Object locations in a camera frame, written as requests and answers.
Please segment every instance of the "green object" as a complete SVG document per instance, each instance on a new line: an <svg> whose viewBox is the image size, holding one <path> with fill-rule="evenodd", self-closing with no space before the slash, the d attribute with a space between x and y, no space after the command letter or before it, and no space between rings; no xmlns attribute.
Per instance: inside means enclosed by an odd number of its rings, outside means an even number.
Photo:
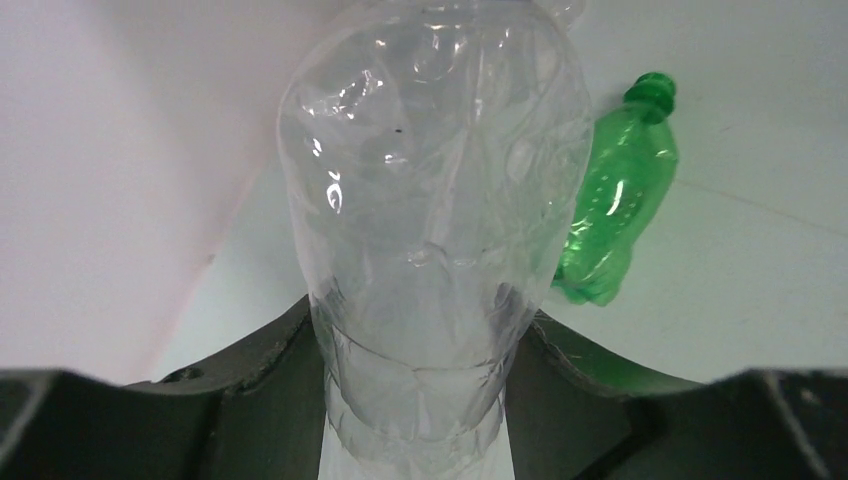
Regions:
<svg viewBox="0 0 848 480"><path fill-rule="evenodd" d="M633 244L654 218L677 168L667 117L674 81L647 73L624 104L595 124L595 139L571 232L553 285L572 303L607 305L630 267Z"/></svg>

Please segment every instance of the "black mechanical part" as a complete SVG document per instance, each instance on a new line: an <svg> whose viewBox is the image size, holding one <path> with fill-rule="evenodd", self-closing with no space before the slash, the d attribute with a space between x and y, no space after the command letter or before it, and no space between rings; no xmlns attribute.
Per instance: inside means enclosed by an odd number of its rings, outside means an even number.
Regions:
<svg viewBox="0 0 848 480"><path fill-rule="evenodd" d="M159 383L0 372L0 480L314 480L323 374L305 297ZM516 480L848 479L848 371L698 385L542 312L506 418Z"/></svg>

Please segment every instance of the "plastic bottle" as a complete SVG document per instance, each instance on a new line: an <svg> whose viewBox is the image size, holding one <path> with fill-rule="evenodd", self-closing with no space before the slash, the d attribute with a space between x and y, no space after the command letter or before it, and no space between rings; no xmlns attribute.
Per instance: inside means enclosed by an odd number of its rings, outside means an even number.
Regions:
<svg viewBox="0 0 848 480"><path fill-rule="evenodd" d="M553 277L588 95L531 1L377 1L339 22L278 129L330 424L375 478L454 479L497 435Z"/></svg>
<svg viewBox="0 0 848 480"><path fill-rule="evenodd" d="M630 267L633 244L665 197L678 153L667 117L674 82L640 77L624 104L595 124L589 166L553 285L573 303L607 305Z"/></svg>

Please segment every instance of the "bottle cap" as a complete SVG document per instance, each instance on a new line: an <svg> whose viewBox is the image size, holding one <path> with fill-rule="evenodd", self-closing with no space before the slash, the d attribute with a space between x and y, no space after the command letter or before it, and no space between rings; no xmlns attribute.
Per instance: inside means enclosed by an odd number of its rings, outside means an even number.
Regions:
<svg viewBox="0 0 848 480"><path fill-rule="evenodd" d="M647 102L656 105L665 116L674 111L674 95L677 87L674 80L660 72L642 75L624 94L625 102Z"/></svg>

